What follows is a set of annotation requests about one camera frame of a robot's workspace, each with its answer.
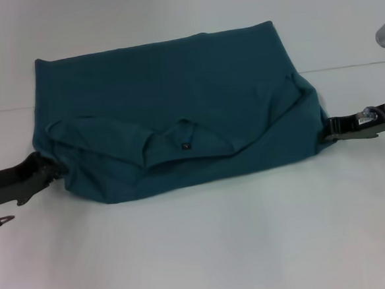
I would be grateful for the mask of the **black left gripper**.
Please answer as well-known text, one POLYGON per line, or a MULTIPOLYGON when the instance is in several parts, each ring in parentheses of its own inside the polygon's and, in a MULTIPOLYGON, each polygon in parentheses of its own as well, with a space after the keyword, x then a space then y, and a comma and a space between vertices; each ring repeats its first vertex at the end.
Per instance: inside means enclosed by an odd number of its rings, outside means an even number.
POLYGON ((67 174, 68 167, 64 163, 33 152, 19 165, 0 170, 0 205, 11 201, 24 205, 51 181, 67 174))

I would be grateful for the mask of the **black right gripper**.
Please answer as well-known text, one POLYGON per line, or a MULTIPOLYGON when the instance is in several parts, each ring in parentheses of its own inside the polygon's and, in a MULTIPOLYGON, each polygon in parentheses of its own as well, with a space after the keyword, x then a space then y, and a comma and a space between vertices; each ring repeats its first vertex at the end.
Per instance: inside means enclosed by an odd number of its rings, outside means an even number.
POLYGON ((374 139, 385 132, 385 105, 369 106, 347 117, 329 117, 322 130, 322 142, 374 139))

